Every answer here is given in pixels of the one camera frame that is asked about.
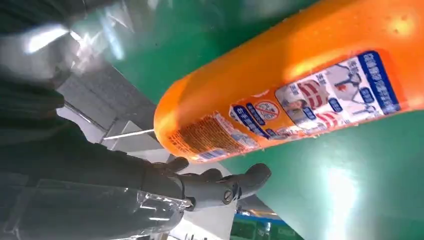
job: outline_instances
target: barcode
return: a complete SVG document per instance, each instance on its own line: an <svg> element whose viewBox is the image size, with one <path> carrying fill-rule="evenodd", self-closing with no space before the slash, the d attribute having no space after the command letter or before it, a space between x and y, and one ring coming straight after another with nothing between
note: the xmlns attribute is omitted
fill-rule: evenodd
<svg viewBox="0 0 424 240"><path fill-rule="evenodd" d="M209 159L219 158L219 157L222 157L224 155L227 155L226 151L224 151L222 149L215 149L215 150L212 150L212 151L200 153L199 157L201 157L202 159L205 159L205 160L209 160Z"/></svg>

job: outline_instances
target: blue label stripe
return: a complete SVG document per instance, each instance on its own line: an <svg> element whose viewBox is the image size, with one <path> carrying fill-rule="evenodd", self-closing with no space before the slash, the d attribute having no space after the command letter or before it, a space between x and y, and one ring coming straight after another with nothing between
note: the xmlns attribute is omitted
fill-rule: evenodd
<svg viewBox="0 0 424 240"><path fill-rule="evenodd" d="M265 125L265 121L262 119L262 117L259 115L259 113L256 111L255 107L253 106L253 104L251 104L250 102L248 104L246 104L247 109L249 110L249 112L252 114L252 116L254 117L254 119L256 120L256 122L261 125L264 126Z"/></svg>
<svg viewBox="0 0 424 240"><path fill-rule="evenodd" d="M262 130L262 128L255 122L255 120L253 120L253 118L251 117L251 115L249 114L249 112L244 106L237 105L237 106L234 106L233 109L235 114L241 120L241 122L246 127L248 127L252 133L267 139L270 138L270 136L266 134L264 130Z"/></svg>
<svg viewBox="0 0 424 240"><path fill-rule="evenodd" d="M380 55L367 51L358 56L359 63L371 86L371 90L385 115L401 110Z"/></svg>
<svg viewBox="0 0 424 240"><path fill-rule="evenodd" d="M265 129L265 131L266 131L266 133L267 133L267 134L269 134L271 137L277 137L277 136L278 136L278 134L277 134L274 130L272 130L271 128L267 128L267 129Z"/></svg>
<svg viewBox="0 0 424 240"><path fill-rule="evenodd" d="M306 117L310 120L314 120L317 118L314 114L314 111L312 111L312 109L308 106L303 108L303 113L305 113Z"/></svg>
<svg viewBox="0 0 424 240"><path fill-rule="evenodd" d="M332 97L328 100L328 103L330 104L332 110L336 113L340 113L343 111L343 107L340 105L339 101Z"/></svg>
<svg viewBox="0 0 424 240"><path fill-rule="evenodd" d="M366 104L371 104L375 101L371 90L368 87L363 87L359 90L359 94Z"/></svg>
<svg viewBox="0 0 424 240"><path fill-rule="evenodd" d="M222 150L222 149L215 149L215 150L212 150L212 151L207 151L207 152L200 153L199 156L202 159L209 160L209 159L214 159L214 158L222 157L222 156L224 156L226 154L227 153L224 150Z"/></svg>

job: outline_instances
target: dark fabric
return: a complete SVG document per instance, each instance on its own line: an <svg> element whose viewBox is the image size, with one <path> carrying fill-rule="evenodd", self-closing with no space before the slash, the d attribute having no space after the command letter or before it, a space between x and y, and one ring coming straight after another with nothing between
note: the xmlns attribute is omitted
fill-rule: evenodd
<svg viewBox="0 0 424 240"><path fill-rule="evenodd" d="M81 3L0 1L0 36L64 23L84 11ZM174 221L152 225L149 217L158 213L139 208L137 195L148 190L181 198L176 178L148 161L88 142L74 122L56 114L64 98L53 85L34 84L0 70L0 240L127 238L144 227L168 231L179 222L182 213L170 208L166 216ZM46 181L62 184L41 187ZM70 183L112 191L71 189Z"/></svg>

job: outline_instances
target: metal screw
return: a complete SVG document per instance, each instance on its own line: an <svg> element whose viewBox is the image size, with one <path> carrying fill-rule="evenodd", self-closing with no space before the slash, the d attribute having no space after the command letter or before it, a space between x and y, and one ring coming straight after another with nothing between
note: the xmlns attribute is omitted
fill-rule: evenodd
<svg viewBox="0 0 424 240"><path fill-rule="evenodd" d="M231 190L226 190L224 192L224 199L222 202L224 204L229 204L231 203L232 200L233 200L233 192Z"/></svg>

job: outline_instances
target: warning icon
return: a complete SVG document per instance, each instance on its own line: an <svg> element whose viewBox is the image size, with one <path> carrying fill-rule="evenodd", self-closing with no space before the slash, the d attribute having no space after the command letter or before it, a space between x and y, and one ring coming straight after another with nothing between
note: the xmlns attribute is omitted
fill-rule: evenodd
<svg viewBox="0 0 424 240"><path fill-rule="evenodd" d="M259 115L267 121L276 119L280 114L280 110L277 105L271 101L261 101L257 103L254 108Z"/></svg>

